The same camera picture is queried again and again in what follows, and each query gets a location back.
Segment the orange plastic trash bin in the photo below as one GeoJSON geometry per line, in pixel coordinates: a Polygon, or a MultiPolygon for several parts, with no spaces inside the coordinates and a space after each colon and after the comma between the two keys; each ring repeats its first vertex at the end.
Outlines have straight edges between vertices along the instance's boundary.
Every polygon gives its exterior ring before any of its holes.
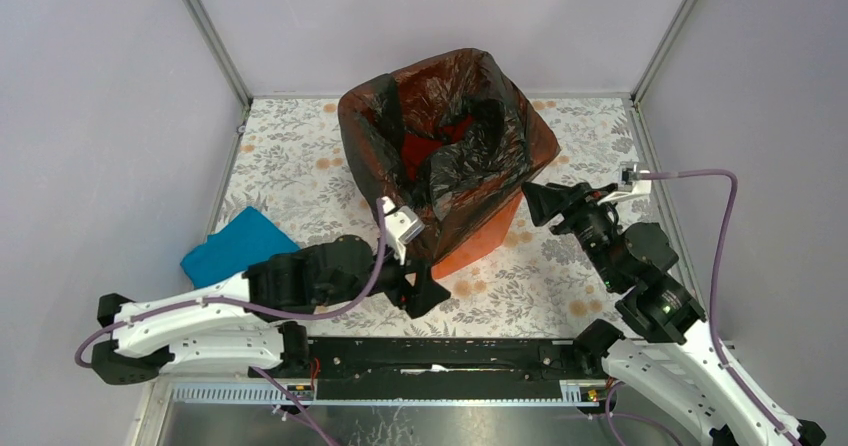
{"type": "Polygon", "coordinates": [[[434,228],[437,279],[487,256],[508,234],[521,200],[513,170],[526,159],[508,132],[500,114],[467,114],[404,135],[400,158],[413,204],[434,228]]]}

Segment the black plastic trash bag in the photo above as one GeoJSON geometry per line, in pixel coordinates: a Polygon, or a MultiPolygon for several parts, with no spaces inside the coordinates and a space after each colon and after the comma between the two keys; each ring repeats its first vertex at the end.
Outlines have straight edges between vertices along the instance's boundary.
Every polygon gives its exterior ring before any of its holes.
{"type": "Polygon", "coordinates": [[[532,102],[483,50],[463,48],[379,75],[337,104],[362,196],[410,207],[411,254],[443,261],[560,153],[532,102]]]}

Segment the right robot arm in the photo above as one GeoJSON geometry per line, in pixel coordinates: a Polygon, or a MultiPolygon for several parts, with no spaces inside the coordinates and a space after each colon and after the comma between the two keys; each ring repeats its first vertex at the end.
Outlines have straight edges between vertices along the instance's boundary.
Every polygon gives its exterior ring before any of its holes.
{"type": "Polygon", "coordinates": [[[619,225],[617,204],[649,195],[650,175],[627,172],[600,188],[522,186],[533,224],[562,219],[552,233],[575,237],[606,290],[620,295],[615,309],[623,322],[645,342],[596,320],[574,341],[575,368],[638,391],[702,445],[823,444],[817,423],[780,407],[714,338],[706,310],[669,272],[678,255],[661,226],[619,225]]]}

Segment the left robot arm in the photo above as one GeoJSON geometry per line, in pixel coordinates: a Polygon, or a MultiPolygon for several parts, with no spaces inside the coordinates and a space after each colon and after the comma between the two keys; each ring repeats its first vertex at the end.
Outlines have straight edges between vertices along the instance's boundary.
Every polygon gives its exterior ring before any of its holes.
{"type": "Polygon", "coordinates": [[[277,254],[215,285],[170,298],[133,302],[100,298],[102,327],[82,345],[80,360],[110,385],[149,381],[162,373],[277,368],[296,377],[309,367],[305,324],[346,313],[356,299],[383,294],[412,319],[450,299],[428,263],[374,253],[360,237],[277,254]]]}

